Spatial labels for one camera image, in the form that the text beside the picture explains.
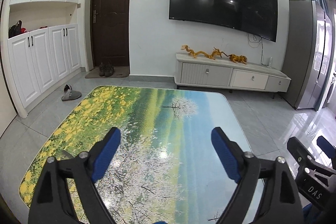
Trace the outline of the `blue gloved hand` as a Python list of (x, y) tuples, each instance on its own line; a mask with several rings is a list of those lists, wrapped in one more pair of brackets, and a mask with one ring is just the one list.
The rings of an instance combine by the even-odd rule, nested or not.
[(303, 223), (305, 224), (335, 224), (335, 210), (320, 211), (313, 204), (306, 205), (303, 209)]

